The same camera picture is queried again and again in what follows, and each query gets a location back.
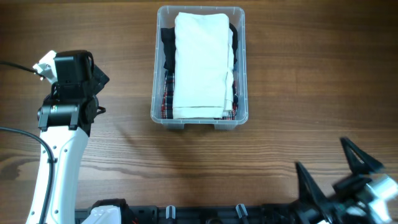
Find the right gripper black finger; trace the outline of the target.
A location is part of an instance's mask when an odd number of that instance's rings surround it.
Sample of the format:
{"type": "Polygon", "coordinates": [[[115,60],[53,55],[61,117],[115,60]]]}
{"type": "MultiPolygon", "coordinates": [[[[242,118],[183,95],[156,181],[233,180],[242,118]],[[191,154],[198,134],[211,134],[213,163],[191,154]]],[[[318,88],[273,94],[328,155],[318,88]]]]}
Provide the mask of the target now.
{"type": "Polygon", "coordinates": [[[340,143],[343,147],[349,169],[355,175],[369,175],[378,173],[384,168],[384,165],[361,150],[349,138],[341,137],[340,143]]]}
{"type": "Polygon", "coordinates": [[[299,218],[329,218],[326,207],[329,204],[313,177],[301,162],[295,163],[298,177],[298,200],[295,213],[299,218]]]}

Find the red navy plaid shirt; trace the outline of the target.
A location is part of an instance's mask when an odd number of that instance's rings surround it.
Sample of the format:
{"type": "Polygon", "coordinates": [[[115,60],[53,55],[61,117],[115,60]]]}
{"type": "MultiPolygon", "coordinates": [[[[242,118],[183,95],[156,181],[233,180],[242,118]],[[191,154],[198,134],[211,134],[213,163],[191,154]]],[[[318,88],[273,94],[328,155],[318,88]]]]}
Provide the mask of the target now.
{"type": "MultiPolygon", "coordinates": [[[[161,118],[162,119],[172,119],[172,103],[174,97],[174,80],[175,76],[173,72],[165,71],[164,75],[164,95],[162,97],[162,105],[161,105],[161,118]]],[[[235,120],[238,110],[238,93],[236,91],[236,82],[233,82],[233,102],[232,102],[232,110],[226,111],[223,113],[223,120],[235,120]]]]}

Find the black garment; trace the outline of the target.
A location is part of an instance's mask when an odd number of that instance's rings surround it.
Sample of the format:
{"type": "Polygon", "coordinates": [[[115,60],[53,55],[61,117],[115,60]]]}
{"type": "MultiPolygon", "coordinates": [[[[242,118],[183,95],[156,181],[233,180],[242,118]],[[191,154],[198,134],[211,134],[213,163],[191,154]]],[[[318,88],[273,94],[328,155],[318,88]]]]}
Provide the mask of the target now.
{"type": "MultiPolygon", "coordinates": [[[[234,53],[234,63],[238,60],[236,58],[236,51],[238,49],[238,32],[232,23],[229,24],[229,29],[232,35],[232,50],[234,53]]],[[[161,41],[164,45],[165,63],[164,68],[169,72],[175,71],[175,28],[161,28],[161,41]]]]}

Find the cream cloth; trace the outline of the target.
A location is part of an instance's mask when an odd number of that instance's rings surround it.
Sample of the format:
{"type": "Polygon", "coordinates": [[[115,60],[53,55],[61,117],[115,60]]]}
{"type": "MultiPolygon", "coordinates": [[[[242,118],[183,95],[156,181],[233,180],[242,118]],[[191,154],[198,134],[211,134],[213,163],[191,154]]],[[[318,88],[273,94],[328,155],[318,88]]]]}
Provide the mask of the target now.
{"type": "Polygon", "coordinates": [[[226,14],[175,18],[175,119],[223,117],[228,36],[226,14]]]}

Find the white printed shirt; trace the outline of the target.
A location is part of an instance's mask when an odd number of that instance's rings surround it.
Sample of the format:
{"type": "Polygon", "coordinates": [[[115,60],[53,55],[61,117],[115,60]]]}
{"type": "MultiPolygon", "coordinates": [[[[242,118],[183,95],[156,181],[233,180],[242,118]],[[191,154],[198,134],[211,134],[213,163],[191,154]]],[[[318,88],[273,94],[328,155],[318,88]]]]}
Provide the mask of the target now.
{"type": "Polygon", "coordinates": [[[224,102],[223,117],[231,118],[233,115],[233,67],[234,67],[234,52],[233,52],[233,31],[229,29],[228,36],[228,68],[226,74],[226,94],[224,102]]]}

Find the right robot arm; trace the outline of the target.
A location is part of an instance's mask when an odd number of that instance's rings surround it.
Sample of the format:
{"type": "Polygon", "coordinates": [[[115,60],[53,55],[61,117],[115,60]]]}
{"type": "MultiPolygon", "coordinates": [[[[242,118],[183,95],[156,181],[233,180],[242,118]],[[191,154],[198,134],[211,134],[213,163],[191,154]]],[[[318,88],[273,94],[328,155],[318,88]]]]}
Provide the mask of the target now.
{"type": "Polygon", "coordinates": [[[387,204],[397,197],[397,182],[386,174],[373,179],[383,164],[349,138],[340,143],[351,175],[333,185],[332,196],[325,196],[302,163],[295,163],[299,195],[289,205],[295,223],[390,223],[387,204]]]}

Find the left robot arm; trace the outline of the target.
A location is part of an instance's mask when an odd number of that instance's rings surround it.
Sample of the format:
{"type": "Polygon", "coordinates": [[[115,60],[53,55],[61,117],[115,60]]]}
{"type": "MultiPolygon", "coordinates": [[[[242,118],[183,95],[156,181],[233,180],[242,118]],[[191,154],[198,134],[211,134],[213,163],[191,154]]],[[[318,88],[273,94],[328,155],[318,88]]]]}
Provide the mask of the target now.
{"type": "Polygon", "coordinates": [[[78,173],[88,135],[80,128],[49,127],[40,132],[44,141],[39,173],[27,223],[74,223],[78,173]]]}

